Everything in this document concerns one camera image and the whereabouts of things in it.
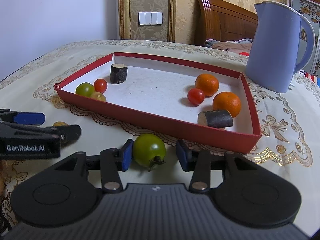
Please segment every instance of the wooden headboard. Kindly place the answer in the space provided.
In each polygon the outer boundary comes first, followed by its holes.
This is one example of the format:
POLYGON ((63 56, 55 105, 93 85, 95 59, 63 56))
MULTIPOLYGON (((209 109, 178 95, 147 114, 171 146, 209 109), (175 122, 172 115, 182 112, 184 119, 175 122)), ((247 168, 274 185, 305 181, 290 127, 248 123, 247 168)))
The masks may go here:
POLYGON ((194 45, 204 46, 204 41, 237 41, 253 39, 258 17, 237 5, 223 0, 198 0, 200 7, 194 45))

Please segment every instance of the green cherry tomato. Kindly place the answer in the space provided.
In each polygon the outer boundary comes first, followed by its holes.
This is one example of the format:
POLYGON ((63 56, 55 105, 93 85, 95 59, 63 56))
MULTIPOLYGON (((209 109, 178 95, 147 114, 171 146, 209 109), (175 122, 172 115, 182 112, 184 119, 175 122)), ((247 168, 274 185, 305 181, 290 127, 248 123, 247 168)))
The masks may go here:
POLYGON ((64 125, 68 125, 68 124, 65 122, 59 121, 59 122, 55 122, 52 126, 64 126, 64 125))
POLYGON ((132 155, 134 160, 148 171, 154 165, 164 163, 166 149, 163 141, 154 134, 142 134, 133 143, 132 155))
POLYGON ((90 98, 93 98, 93 99, 96 99, 96 100, 99 100, 99 101, 103 101, 103 102, 107 101, 106 97, 100 92, 92 93, 90 98))
POLYGON ((84 97, 90 97, 94 93, 94 87, 88 82, 80 84, 76 89, 76 94, 84 97))

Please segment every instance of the red cherry tomato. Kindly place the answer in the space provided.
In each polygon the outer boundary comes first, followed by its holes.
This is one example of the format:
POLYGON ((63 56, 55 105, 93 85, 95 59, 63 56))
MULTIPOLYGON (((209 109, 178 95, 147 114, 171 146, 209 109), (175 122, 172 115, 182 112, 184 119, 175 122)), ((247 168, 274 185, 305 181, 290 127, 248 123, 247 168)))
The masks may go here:
POLYGON ((104 79, 99 78, 94 82, 93 86, 96 92, 103 94, 107 90, 108 84, 104 79))
POLYGON ((204 101, 205 95, 202 90, 198 88, 192 88, 188 92, 188 99, 191 103, 198 106, 204 101))

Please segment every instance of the metal screw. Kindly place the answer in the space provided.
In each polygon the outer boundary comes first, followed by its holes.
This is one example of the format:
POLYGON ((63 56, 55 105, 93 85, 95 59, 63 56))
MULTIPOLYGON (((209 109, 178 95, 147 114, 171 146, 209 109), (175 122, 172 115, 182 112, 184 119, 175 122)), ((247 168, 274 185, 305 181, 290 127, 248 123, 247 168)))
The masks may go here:
POLYGON ((208 187, 208 185, 202 181, 197 181, 192 183, 192 187, 197 190, 204 190, 208 187))
POLYGON ((104 187, 109 190, 116 190, 116 189, 120 188, 120 184, 115 181, 110 181, 110 182, 107 182, 106 184, 104 184, 104 187))

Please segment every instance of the cherry tomato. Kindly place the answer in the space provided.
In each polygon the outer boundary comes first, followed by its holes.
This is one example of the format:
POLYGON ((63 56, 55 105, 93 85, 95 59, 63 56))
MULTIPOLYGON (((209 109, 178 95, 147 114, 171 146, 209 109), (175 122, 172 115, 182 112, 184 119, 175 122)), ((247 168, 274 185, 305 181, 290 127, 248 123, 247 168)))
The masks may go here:
POLYGON ((104 79, 99 78, 94 82, 93 86, 96 92, 104 93, 107 90, 108 84, 104 79))
POLYGON ((107 99, 106 97, 100 93, 100 92, 94 92, 92 93, 92 95, 90 96, 90 98, 93 98, 93 99, 96 99, 96 100, 99 100, 99 101, 103 101, 103 102, 106 102, 107 99))
POLYGON ((141 166, 147 167, 148 171, 156 164, 163 164, 165 154, 166 149, 163 141, 154 134, 142 134, 133 143, 132 156, 134 160, 141 166))
POLYGON ((196 106, 201 104, 204 101, 204 98, 205 98, 205 95, 203 91, 198 88, 192 88, 188 92, 189 101, 196 106))
POLYGON ((68 125, 68 124, 65 122, 59 121, 59 122, 55 122, 52 126, 64 126, 64 125, 68 125))
POLYGON ((82 83, 76 88, 76 94, 84 97, 90 97, 94 92, 93 85, 88 82, 82 83))

